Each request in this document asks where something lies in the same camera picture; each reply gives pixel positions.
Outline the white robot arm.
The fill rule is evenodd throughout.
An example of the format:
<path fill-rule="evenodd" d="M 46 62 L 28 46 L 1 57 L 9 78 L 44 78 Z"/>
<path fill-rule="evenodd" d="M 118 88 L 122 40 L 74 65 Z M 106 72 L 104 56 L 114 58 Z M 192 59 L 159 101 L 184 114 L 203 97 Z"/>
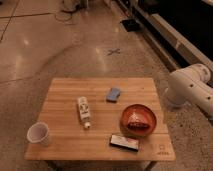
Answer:
<path fill-rule="evenodd" d="M 213 117 L 213 88 L 207 85 L 210 78 L 211 72 L 203 64 L 177 69 L 169 74 L 165 98 L 172 107 L 194 103 Z"/>

